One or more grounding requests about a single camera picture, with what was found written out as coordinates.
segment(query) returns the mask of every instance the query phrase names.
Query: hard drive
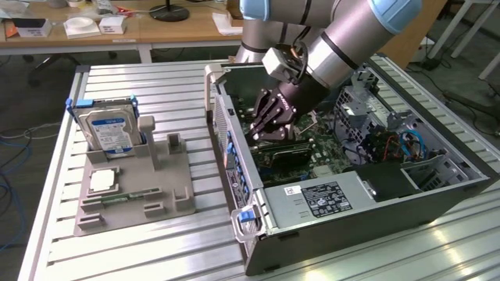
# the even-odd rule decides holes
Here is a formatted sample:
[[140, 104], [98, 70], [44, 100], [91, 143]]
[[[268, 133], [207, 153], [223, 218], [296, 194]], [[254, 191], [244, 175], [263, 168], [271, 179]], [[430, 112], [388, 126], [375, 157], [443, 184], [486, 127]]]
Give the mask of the hard drive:
[[110, 159], [134, 155], [144, 143], [138, 127], [138, 99], [72, 100], [67, 109], [80, 125], [91, 150], [104, 150]]

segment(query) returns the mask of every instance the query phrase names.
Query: sticker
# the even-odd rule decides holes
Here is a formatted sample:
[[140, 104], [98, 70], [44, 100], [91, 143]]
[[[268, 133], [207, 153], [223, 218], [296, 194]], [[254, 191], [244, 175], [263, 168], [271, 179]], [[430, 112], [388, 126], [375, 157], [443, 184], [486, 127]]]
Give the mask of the sticker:
[[135, 39], [114, 39], [114, 43], [135, 43]]
[[92, 121], [99, 143], [107, 153], [124, 153], [132, 150], [131, 136], [124, 132], [126, 119], [104, 119]]
[[295, 195], [295, 194], [299, 194], [302, 192], [302, 188], [300, 186], [290, 186], [290, 187], [286, 187], [284, 188], [284, 192], [288, 195]]
[[336, 181], [304, 188], [303, 194], [312, 215], [316, 218], [352, 209], [351, 203]]

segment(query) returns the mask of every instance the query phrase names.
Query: circuit board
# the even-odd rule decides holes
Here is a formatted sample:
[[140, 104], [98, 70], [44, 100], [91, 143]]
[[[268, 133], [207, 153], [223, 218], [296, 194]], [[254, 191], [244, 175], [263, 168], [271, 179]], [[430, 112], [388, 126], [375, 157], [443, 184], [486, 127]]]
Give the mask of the circuit board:
[[[251, 129], [252, 109], [238, 103], [243, 132]], [[351, 167], [343, 145], [326, 121], [314, 112], [304, 115], [294, 128], [295, 141], [260, 142], [250, 148], [266, 187], [342, 173]]]

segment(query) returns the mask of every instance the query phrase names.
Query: white table leg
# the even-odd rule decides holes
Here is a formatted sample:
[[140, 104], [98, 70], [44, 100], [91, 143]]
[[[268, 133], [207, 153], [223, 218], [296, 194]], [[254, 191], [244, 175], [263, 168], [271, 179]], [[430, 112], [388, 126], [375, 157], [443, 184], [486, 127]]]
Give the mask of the white table leg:
[[462, 39], [460, 44], [459, 44], [459, 46], [456, 47], [456, 49], [452, 53], [452, 58], [456, 58], [460, 55], [460, 53], [463, 51], [463, 48], [466, 48], [467, 44], [470, 44], [470, 41], [471, 41], [474, 35], [476, 34], [479, 28], [483, 26], [486, 20], [490, 18], [490, 16], [491, 16], [492, 12], [495, 11], [498, 5], [499, 5], [499, 1], [495, 1], [491, 4], [490, 8], [484, 11], [483, 15], [479, 17], [479, 19], [475, 23], [475, 26], [471, 28], [466, 37]]
[[138, 50], [139, 50], [139, 55], [140, 55], [140, 63], [152, 63], [152, 58], [151, 58], [151, 44], [139, 44], [138, 45]]
[[490, 73], [492, 73], [494, 69], [498, 67], [500, 63], [500, 53], [498, 54], [498, 56], [494, 58], [492, 62], [488, 64], [488, 66], [486, 67], [486, 69], [483, 70], [482, 74], [479, 75], [479, 78], [482, 80], [487, 79], [488, 78], [488, 75]]
[[472, 1], [471, 0], [466, 0], [466, 3], [462, 5], [462, 8], [459, 10], [459, 12], [456, 13], [456, 16], [452, 20], [452, 22], [450, 23], [446, 31], [443, 32], [443, 35], [440, 36], [439, 40], [438, 40], [438, 43], [436, 45], [434, 46], [432, 50], [431, 50], [431, 53], [430, 53], [430, 58], [432, 59], [436, 54], [439, 53], [439, 50], [440, 48], [443, 47], [444, 45], [444, 42], [447, 42], [456, 26], [459, 25], [459, 22], [463, 18], [463, 16], [466, 15], [467, 11], [470, 10], [472, 6]]

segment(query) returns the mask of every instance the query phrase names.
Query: black object on desk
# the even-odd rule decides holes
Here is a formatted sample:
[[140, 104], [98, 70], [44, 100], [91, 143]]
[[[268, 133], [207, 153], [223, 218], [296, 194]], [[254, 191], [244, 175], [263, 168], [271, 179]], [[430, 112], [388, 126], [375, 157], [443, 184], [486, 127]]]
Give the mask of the black object on desk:
[[171, 0], [166, 0], [164, 5], [151, 8], [150, 15], [163, 22], [180, 22], [190, 17], [190, 11], [182, 6], [172, 5]]

